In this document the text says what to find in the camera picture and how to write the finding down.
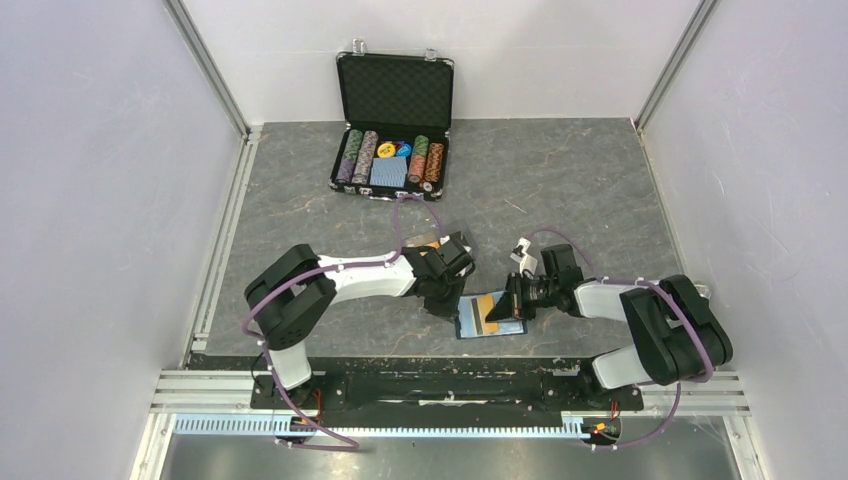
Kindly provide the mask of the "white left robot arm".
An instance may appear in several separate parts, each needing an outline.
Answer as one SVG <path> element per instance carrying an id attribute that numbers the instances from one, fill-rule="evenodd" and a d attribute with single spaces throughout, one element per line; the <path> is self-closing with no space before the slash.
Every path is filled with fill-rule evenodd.
<path id="1" fill-rule="evenodd" d="M 330 306 L 371 297 L 418 297 L 427 313 L 453 319 L 475 269 L 472 248 L 461 233 L 433 246 L 402 245 L 358 258 L 318 255 L 298 244 L 245 288 L 249 313 L 242 330 L 267 352 L 278 397 L 302 407 L 314 394 L 306 340 Z"/>

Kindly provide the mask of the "clear acrylic card box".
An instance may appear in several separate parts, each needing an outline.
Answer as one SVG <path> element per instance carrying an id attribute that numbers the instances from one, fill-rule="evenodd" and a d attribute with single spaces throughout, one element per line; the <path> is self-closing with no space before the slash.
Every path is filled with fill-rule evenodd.
<path id="1" fill-rule="evenodd" d="M 445 237 L 457 239 L 470 252 L 475 252 L 478 249 L 469 224 L 459 220 L 445 224 L 442 229 L 435 226 L 420 233 L 406 235 L 403 239 L 402 249 L 437 248 L 442 244 L 442 239 Z"/>

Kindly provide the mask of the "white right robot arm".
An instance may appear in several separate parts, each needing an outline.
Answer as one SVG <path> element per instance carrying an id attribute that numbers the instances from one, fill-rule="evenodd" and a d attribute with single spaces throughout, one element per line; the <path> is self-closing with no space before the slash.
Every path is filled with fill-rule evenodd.
<path id="1" fill-rule="evenodd" d="M 522 240 L 513 250 L 520 269 L 508 276 L 487 321 L 529 321 L 538 310 L 555 308 L 577 318 L 620 321 L 629 329 L 629 345 L 582 361 L 577 392 L 585 405 L 602 408 L 630 385 L 705 382 L 732 359 L 729 336 L 687 276 L 587 278 L 571 245 L 544 248 L 538 258 L 528 247 Z M 531 270 L 537 261 L 541 274 Z"/>

